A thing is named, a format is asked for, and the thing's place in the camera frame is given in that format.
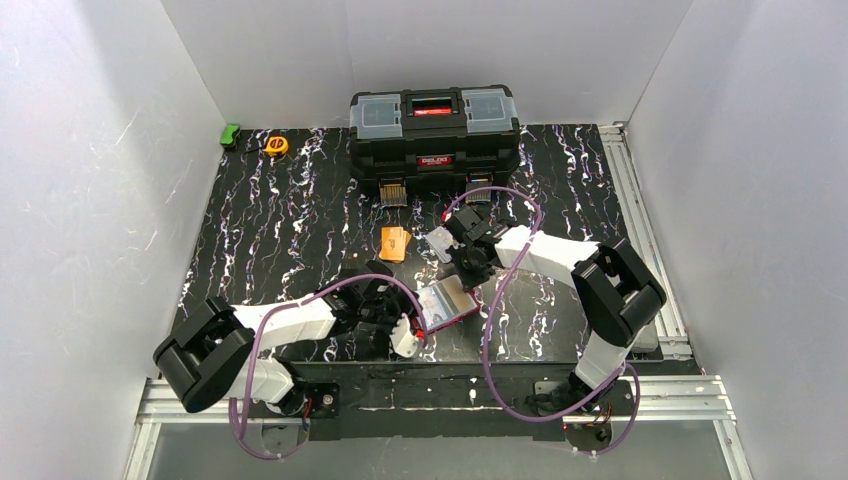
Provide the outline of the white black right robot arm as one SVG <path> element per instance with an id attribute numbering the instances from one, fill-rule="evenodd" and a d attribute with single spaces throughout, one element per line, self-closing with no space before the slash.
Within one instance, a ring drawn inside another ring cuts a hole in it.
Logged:
<path id="1" fill-rule="evenodd" d="M 444 222 L 453 243 L 444 251 L 463 286 L 477 287 L 498 269 L 521 270 L 576 291 L 589 340 L 567 383 L 529 404 L 560 411 L 578 401 L 593 407 L 620 371 L 637 337 L 667 302 L 667 294 L 626 239 L 575 241 L 513 222 L 489 224 L 464 206 Z"/>

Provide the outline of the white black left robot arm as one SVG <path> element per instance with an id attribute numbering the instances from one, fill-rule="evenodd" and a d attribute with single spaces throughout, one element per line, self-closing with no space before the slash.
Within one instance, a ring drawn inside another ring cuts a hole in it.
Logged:
<path id="1" fill-rule="evenodd" d="M 152 360 L 188 413 L 223 399 L 283 405 L 306 384 L 294 369 L 260 354 L 353 331 L 362 323 L 387 332 L 391 350 L 409 358 L 426 327 L 417 293 L 377 261 L 301 298 L 232 305 L 212 296 L 161 341 Z"/>

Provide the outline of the red leather card holder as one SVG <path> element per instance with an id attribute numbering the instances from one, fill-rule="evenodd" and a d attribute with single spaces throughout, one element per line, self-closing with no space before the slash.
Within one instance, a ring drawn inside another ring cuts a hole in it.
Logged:
<path id="1" fill-rule="evenodd" d="M 477 314 L 481 305 L 472 290 L 466 290 L 458 275 L 451 275 L 416 291 L 423 324 L 432 334 Z"/>

